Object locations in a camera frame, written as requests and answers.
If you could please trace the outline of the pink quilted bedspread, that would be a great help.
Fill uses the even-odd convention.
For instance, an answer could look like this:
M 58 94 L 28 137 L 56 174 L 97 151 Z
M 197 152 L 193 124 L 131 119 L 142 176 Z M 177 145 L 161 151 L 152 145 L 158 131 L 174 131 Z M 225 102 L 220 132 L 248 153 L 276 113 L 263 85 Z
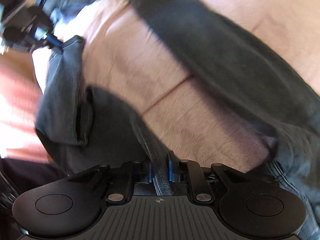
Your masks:
M 200 0 L 247 29 L 319 91 L 319 0 Z M 99 0 L 56 34 L 87 40 L 87 83 L 127 101 L 182 159 L 248 171 L 268 156 L 249 125 L 201 89 L 127 0 Z M 1 157 L 47 162 L 34 131 L 50 51 L 1 56 Z

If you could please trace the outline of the dark grey denim jeans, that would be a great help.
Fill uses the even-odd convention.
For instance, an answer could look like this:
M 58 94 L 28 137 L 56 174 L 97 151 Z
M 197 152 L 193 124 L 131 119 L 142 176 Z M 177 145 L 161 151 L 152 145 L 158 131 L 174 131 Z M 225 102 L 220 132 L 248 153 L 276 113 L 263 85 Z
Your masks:
M 47 0 L 62 53 L 33 53 L 35 130 L 68 173 L 213 162 L 296 194 L 319 239 L 319 0 Z

